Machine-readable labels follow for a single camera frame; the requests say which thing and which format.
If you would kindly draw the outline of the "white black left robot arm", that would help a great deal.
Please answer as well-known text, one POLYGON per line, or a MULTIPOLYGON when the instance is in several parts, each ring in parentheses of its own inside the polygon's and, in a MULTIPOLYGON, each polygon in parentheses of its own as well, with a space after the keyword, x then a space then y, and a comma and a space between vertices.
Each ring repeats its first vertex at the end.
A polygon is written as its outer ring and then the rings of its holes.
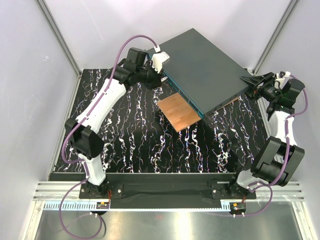
POLYGON ((103 198, 110 194, 107 176, 103 170, 101 153, 104 141, 98 133, 101 125, 113 106, 128 89, 137 83, 152 90, 162 85, 162 73, 169 55, 156 47, 156 52, 149 54, 142 49, 132 47, 126 58, 116 60, 98 94, 89 106, 75 119, 65 123, 67 137, 63 142, 73 147, 85 171, 82 180, 81 198, 103 198))

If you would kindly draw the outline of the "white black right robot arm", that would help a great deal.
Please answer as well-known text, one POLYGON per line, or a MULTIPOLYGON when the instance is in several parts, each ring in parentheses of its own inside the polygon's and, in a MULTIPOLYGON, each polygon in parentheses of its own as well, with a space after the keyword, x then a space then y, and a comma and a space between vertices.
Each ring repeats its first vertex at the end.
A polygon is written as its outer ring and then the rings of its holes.
POLYGON ((306 92, 305 84, 288 71, 240 79, 249 86, 246 95, 251 100, 264 98, 269 102, 266 113, 271 134, 250 169, 236 174, 227 185, 227 194, 235 199, 263 186, 286 186, 305 155, 293 134, 293 121, 298 115, 294 104, 299 94, 306 92))

